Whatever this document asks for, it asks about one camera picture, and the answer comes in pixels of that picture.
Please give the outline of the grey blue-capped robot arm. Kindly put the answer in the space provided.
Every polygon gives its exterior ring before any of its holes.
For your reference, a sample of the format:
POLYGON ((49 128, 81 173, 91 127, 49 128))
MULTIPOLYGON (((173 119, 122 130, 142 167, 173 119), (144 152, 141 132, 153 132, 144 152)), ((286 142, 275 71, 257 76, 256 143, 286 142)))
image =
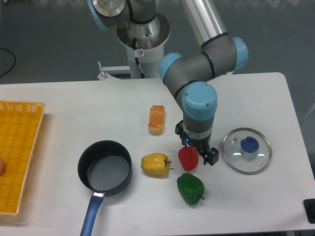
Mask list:
POLYGON ((217 94, 208 81, 248 61, 245 42, 229 36, 211 0, 185 0, 182 6, 201 48, 192 58, 164 53, 170 35, 168 20, 153 0, 90 0, 88 7, 100 29, 117 28, 126 49, 132 78, 160 78, 183 112, 175 132, 183 145, 197 149, 205 164, 219 159, 209 146, 217 94))

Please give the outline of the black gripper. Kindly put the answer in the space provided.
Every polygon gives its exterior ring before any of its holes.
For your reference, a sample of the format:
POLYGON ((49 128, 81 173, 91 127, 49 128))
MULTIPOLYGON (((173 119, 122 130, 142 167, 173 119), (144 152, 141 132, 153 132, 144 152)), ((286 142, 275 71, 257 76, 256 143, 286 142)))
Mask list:
POLYGON ((183 127, 183 120, 175 126, 175 134, 180 137, 182 144, 197 149, 203 158, 204 165, 215 165, 219 160, 219 151, 214 147, 209 147, 212 134, 212 127, 203 132, 194 132, 186 126, 183 127))

